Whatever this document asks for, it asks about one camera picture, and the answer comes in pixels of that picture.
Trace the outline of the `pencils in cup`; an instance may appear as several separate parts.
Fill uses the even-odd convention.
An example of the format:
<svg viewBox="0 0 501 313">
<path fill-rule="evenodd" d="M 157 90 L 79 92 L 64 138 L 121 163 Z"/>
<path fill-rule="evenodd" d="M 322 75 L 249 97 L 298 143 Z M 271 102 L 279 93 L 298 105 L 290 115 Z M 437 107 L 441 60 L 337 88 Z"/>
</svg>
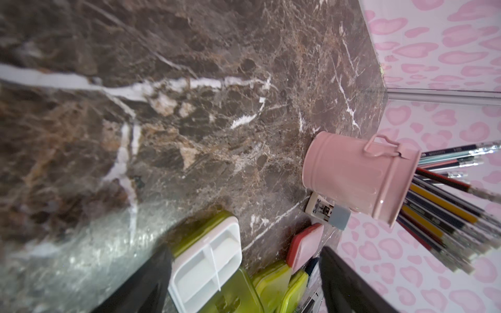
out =
<svg viewBox="0 0 501 313">
<path fill-rule="evenodd" d="M 481 164 L 500 142 L 477 143 L 421 154 L 397 222 L 443 266 L 471 274 L 478 257 L 500 248 L 500 219 L 448 192 L 455 189 L 500 203 L 500 195 L 464 181 L 454 169 Z"/>
</svg>

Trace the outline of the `pink pencil cup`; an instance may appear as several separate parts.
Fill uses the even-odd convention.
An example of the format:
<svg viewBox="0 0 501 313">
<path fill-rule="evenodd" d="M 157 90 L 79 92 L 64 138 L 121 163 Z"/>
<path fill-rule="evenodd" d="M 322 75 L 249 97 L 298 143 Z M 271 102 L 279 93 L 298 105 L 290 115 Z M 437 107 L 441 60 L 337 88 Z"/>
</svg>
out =
<svg viewBox="0 0 501 313">
<path fill-rule="evenodd" d="M 420 157 L 383 134 L 362 140 L 322 131 L 306 152 L 301 178 L 305 188 L 393 227 Z"/>
</svg>

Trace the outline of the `grey blue stapler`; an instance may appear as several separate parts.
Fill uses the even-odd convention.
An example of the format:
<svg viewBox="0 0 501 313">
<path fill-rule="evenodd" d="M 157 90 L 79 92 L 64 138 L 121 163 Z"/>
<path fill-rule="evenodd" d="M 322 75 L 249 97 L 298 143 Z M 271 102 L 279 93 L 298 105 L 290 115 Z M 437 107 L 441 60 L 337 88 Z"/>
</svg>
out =
<svg viewBox="0 0 501 313">
<path fill-rule="evenodd" d="M 351 211 L 337 204 L 331 204 L 317 192 L 313 192 L 305 208 L 306 214 L 316 219 L 328 222 L 339 230 L 345 230 L 351 216 Z"/>
</svg>

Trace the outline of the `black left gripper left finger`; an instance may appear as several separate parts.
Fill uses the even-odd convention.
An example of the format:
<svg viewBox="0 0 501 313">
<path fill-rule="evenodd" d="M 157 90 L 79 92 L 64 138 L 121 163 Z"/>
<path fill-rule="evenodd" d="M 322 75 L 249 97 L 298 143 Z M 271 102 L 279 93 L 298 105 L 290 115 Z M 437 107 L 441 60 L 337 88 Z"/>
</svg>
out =
<svg viewBox="0 0 501 313">
<path fill-rule="evenodd" d="M 165 246 L 94 312 L 162 312 L 172 274 L 173 255 Z"/>
</svg>

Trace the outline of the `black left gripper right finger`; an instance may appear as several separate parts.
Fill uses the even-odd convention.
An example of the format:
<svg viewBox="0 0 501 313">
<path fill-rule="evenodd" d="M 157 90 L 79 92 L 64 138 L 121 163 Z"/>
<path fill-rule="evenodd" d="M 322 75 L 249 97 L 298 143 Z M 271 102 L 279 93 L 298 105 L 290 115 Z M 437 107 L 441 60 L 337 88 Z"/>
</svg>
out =
<svg viewBox="0 0 501 313">
<path fill-rule="evenodd" d="M 320 252 L 319 267 L 328 312 L 398 313 L 328 246 Z"/>
</svg>

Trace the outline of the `pink red rectangular pillbox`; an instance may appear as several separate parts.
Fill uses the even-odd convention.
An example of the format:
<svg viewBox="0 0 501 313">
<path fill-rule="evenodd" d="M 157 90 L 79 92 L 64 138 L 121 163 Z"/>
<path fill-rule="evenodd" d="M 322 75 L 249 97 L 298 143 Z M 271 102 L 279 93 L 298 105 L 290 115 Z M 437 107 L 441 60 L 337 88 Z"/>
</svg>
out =
<svg viewBox="0 0 501 313">
<path fill-rule="evenodd" d="M 292 273 L 298 272 L 317 252 L 324 225 L 316 223 L 293 237 L 288 250 L 286 263 Z"/>
</svg>

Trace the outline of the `green pillbox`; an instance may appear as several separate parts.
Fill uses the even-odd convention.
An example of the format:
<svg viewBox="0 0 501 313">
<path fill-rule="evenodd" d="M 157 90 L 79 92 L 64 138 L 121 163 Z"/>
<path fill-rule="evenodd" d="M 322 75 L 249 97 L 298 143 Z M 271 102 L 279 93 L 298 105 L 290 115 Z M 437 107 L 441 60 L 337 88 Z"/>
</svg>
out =
<svg viewBox="0 0 501 313">
<path fill-rule="evenodd" d="M 241 267 L 240 224 L 221 211 L 173 249 L 168 286 L 178 312 L 263 312 Z"/>
<path fill-rule="evenodd" d="M 252 277 L 253 286 L 264 312 L 275 312 L 279 308 L 291 276 L 292 269 L 281 260 L 267 266 Z"/>
<path fill-rule="evenodd" d="M 288 284 L 288 289 L 278 308 L 278 313 L 293 313 L 296 311 L 307 289 L 308 280 L 309 275 L 304 270 L 299 270 L 292 276 Z"/>
</svg>

